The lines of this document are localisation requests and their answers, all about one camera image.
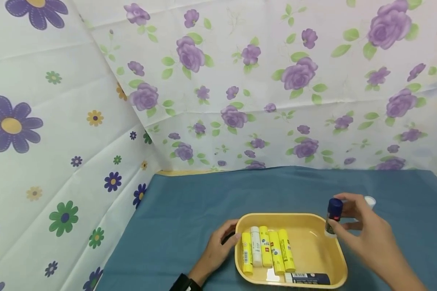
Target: hand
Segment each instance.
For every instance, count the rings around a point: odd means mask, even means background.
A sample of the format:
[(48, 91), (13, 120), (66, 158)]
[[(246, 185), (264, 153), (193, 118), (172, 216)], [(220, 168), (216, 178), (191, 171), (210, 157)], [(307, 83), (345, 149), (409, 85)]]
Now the hand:
[[(362, 195), (340, 193), (334, 196), (347, 200), (342, 217), (356, 218), (357, 222), (339, 224), (329, 219), (336, 235), (356, 253), (363, 263), (377, 273), (393, 290), (425, 291), (395, 242), (390, 224), (372, 211)], [(347, 230), (360, 230), (354, 236)]]
[(234, 232), (237, 223), (237, 219), (227, 220), (210, 236), (206, 250), (188, 275), (188, 277), (194, 280), (199, 286), (202, 286), (210, 274), (221, 266), (230, 253), (231, 248), (240, 240), (241, 234), (236, 233), (222, 245), (222, 240)]

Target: yellow flower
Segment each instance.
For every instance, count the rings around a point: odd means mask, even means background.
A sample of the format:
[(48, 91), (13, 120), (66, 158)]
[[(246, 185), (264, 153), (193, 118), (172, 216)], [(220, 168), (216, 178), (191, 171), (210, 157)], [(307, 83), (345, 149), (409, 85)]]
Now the yellow flower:
[(40, 187), (31, 187), (26, 193), (28, 194), (28, 199), (34, 201), (42, 196), (42, 189)]
[(88, 112), (87, 115), (86, 120), (89, 121), (89, 125), (98, 126), (102, 124), (103, 116), (100, 111), (93, 110), (92, 112)]
[(120, 83), (117, 83), (117, 93), (118, 93), (118, 98), (123, 99), (124, 101), (127, 100), (126, 94), (123, 91), (123, 89), (121, 89)]

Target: green flower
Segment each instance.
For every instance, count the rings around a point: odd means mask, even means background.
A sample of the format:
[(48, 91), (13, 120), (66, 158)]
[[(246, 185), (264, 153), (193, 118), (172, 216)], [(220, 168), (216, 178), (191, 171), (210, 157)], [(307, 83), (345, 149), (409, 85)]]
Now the green flower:
[(72, 206), (72, 201), (66, 203), (60, 202), (57, 205), (57, 211), (52, 212), (49, 215), (50, 220), (54, 220), (50, 224), (49, 231), (57, 231), (57, 236), (62, 236), (63, 231), (70, 232), (72, 230), (72, 224), (78, 222), (78, 217), (75, 215), (78, 212), (77, 206)]
[(113, 163), (115, 165), (118, 165), (119, 163), (121, 163), (121, 157), (120, 156), (116, 156), (113, 158)]
[(103, 240), (104, 230), (102, 228), (98, 228), (92, 231), (92, 235), (89, 237), (89, 246), (95, 249), (99, 245), (101, 245)]
[(144, 143), (149, 143), (152, 144), (152, 139), (151, 137), (149, 137), (149, 134), (147, 133), (147, 131), (144, 131), (144, 135), (142, 136), (144, 138)]
[(57, 83), (61, 83), (62, 77), (60, 77), (59, 73), (55, 73), (54, 71), (47, 72), (47, 76), (45, 76), (47, 80), (49, 80), (49, 83), (53, 83), (53, 85), (56, 85)]

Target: flower center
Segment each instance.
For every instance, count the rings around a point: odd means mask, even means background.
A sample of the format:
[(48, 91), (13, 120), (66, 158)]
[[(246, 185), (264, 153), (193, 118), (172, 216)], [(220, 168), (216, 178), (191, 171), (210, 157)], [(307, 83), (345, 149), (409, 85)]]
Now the flower center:
[(2, 120), (1, 126), (5, 132), (12, 135), (20, 133), (23, 128), (18, 120), (11, 117), (7, 117)]
[(42, 8), (45, 6), (45, 0), (26, 0), (29, 4), (34, 7)]

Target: white glue stick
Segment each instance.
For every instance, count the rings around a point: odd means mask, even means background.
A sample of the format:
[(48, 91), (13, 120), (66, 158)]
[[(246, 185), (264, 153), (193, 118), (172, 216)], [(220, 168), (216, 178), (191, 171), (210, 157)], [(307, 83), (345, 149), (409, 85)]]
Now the white glue stick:
[(252, 264), (256, 268), (262, 267), (261, 238), (259, 236), (259, 227), (253, 226), (250, 228), (250, 240), (252, 246)]

